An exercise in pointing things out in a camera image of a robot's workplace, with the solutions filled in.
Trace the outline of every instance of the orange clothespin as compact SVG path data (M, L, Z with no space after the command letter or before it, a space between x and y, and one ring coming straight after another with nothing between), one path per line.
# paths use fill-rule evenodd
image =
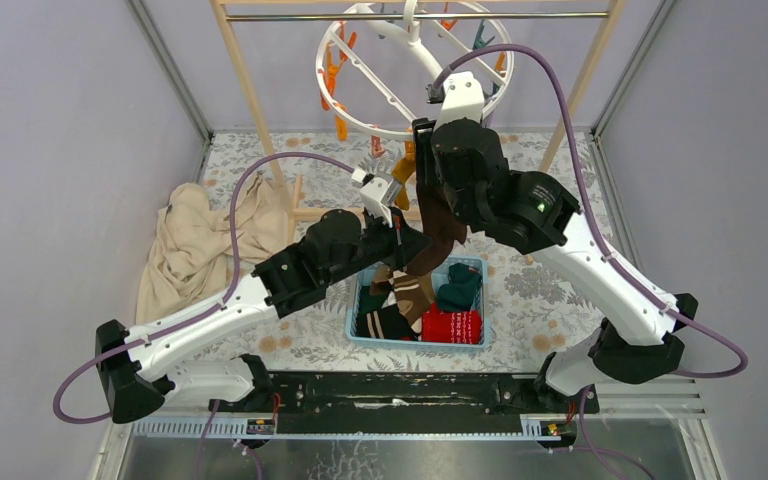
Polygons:
M408 158L409 161L416 161L416 144L411 140L405 142L405 157Z
M446 2L446 5L443 6L443 13L449 13L449 2ZM457 18L454 20L443 20L440 22L440 24L443 25L443 28L446 30L451 30L454 28L456 23L458 23Z
M340 40L346 41L346 22L340 23ZM357 41L357 32L352 32L351 35L349 35L349 43L347 44L349 48L355 48L355 41ZM349 58L346 53L340 49L340 68L342 68L343 63Z
M334 65L334 61L331 59L331 46L329 45L325 49L325 70L319 70L319 74L322 75L322 80L325 82L325 89L328 90L328 94L334 97L334 92L337 90L337 74L340 73L340 65ZM325 101L325 95L319 94L319 100L322 103L322 109L326 112L330 110L328 102Z
M328 90L329 95L334 95L334 88L336 87L336 84L334 82L329 83L329 77L325 75L325 70L319 69L319 74L322 75L322 81L325 82L325 89ZM322 109L326 112L331 109L330 106L328 106L328 102L325 101L325 95L322 93L319 94L319 100L322 102Z
M500 77L505 76L505 72L502 71L502 69L505 68L505 52L502 52L499 54L499 59L496 60L496 72L499 74ZM493 84L493 95L496 95L496 92L499 91L499 85Z
M372 155L372 158L381 158L385 153L387 153L387 150L381 147L381 137L376 137L375 135L370 136L369 154Z
M342 111L346 111L346 107L344 107L340 102L337 102L337 108L339 108ZM349 138L349 126L346 124L346 121L340 118L339 115L334 115L334 118L337 122L337 139L341 142L345 142L346 139Z
M505 67L505 52L499 54L499 58L496 60L496 71L501 72Z

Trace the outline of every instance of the wooden drying rack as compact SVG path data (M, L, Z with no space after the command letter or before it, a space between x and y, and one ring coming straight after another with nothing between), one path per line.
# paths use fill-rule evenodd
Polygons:
M581 0L482 0L479 3L569 3L576 1L582 3ZM595 0L584 0L589 2L595 2ZM584 94L587 91L587 87L590 84L590 80L593 78L593 73L596 71L596 66L599 64L599 60L602 56L602 52L605 50L605 46L613 33L616 26L617 19L625 6L626 0L602 0L598 3L607 4L607 7L602 12L545 12L535 14L533 17L525 17L518 15L517 17L510 16L507 18L593 18L588 15L599 15L600 24L599 29L596 32L596 36L593 38L593 42L590 44L590 50L587 53L587 57L584 59L584 64L578 73L578 77L575 80L572 91L568 97L568 104L570 115L575 115L578 110L581 100L584 98ZM243 52L240 49L237 35L234 33L233 23L237 22L250 22L250 21L289 21L289 20L329 20L325 15L313 13L305 15L238 15L229 14L227 10L228 5L257 5L257 4L298 4L298 5L323 5L323 4L354 4L358 3L357 0L210 0L210 4L213 7L213 13L216 15L216 23L219 25L219 31L222 33L222 39L225 41L225 47L228 49L228 55L231 57L231 64L234 66L234 72L237 74L237 79L240 82L240 88L243 90L243 94L246 97L246 102L249 106L254 124L257 127L257 134L260 138L260 143L263 145L263 152L265 155L271 155L275 153L275 145L272 143L272 137L269 134L269 126L267 125L266 118L263 115L263 109L260 106L260 99L257 96L257 92L254 88L254 83L249 73L248 66L246 65ZM398 3L404 4L404 0L379 0L374 3ZM445 3L441 0L419 0L419 3ZM452 13L446 14L449 18L458 18L459 14ZM549 141L549 146L543 155L543 160L540 163L540 171L546 172L549 170L549 166L552 164L552 160L555 158L555 153L558 151L558 147L561 145L565 135L564 126L562 121L558 121L557 127L552 134L552 139ZM288 242L295 241L295 232L297 222L305 221L317 221L324 214L327 208L303 208L299 206L301 200L302 190L302 176L296 175L295 186L293 189L292 198L290 192L287 190L287 184L284 178L284 172L281 170L281 166L277 161L270 162L269 167L272 169L272 175L275 177L275 186L279 189L281 198L284 204L288 206L288 218L289 225L287 234L289 235ZM349 208L354 213L360 214L360 208ZM419 211L414 208L404 212L407 220L418 220Z

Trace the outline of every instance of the white circular hanger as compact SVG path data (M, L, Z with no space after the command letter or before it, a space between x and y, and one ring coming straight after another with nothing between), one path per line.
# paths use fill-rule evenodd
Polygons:
M472 49L461 42L454 34L446 29L436 20L424 20L418 21L414 19L416 12L416 5L418 0L407 0L405 2L404 19L409 28L406 30L398 25L387 23L383 20L364 20L373 30L380 35L385 35L390 42L396 42L403 48L406 48L419 63L425 67L429 74L429 83L433 81L437 75L443 70L440 63L434 57L434 55L422 44L422 40L419 38L420 29L423 24L430 25L442 38L451 43L461 53L471 52ZM488 12L484 6L474 2L451 2L458 3L474 12ZM370 7L373 3L356 3L349 7L345 13L376 13ZM501 43L511 43L511 37L508 34L507 29L499 20L487 20L487 23L493 26L499 36ZM325 78L327 72L326 55L331 45L335 45L340 49L340 52L347 57L346 63L357 68L368 80L372 83L379 92L384 96L384 99L393 108L399 111L402 116L405 117L407 123L411 123L416 120L416 115L410 111L407 105L402 102L392 90L381 80L374 72L364 63L364 61L355 53L345 41L340 39L340 28L343 27L344 22L333 22L329 25L325 31L325 35L322 37L322 41L319 43L319 48L316 51L316 82L319 85L319 91L322 94L322 98L329 105L334 113L346 121L346 123L355 130L367 133L380 138L387 138L391 140L399 141L411 141L413 140L413 134L403 130L388 130L378 127L373 122L367 123L358 120L350 115L348 112L338 107L337 100L328 93L328 88L325 84ZM484 117L486 118L499 104L499 101L505 95L508 90L508 85L514 73L514 56L505 55L505 64L502 74L496 72L493 67L487 65L481 59L474 59L470 62L475 62L476 69L489 75L494 83L499 85L499 90L491 96L484 106Z

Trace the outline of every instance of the plastic basket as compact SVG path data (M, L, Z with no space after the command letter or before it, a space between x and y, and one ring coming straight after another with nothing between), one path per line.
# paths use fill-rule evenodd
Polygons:
M442 265L431 272L431 285L436 292L441 285L449 283L449 267L456 263L463 263L481 271L481 288L478 289L478 295L476 295L475 302L472 306L473 310L478 310L481 313L482 332L481 341L479 341L478 344L415 342L409 340L387 340L357 336L355 317L357 317L358 312L360 288L372 283L372 277L375 275L375 270L381 265L380 263L361 271L351 282L349 305L346 313L346 336L356 344L370 348L400 348L441 353L476 353L487 348L491 341L490 319L487 318L487 312L484 308L484 299L487 298L487 262L481 257L452 255L447 258Z

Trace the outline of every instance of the red sock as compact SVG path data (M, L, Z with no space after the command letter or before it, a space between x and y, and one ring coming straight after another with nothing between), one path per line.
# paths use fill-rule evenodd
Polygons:
M422 341L440 343L468 343L481 341L481 314L469 312L442 312L437 304L422 315Z

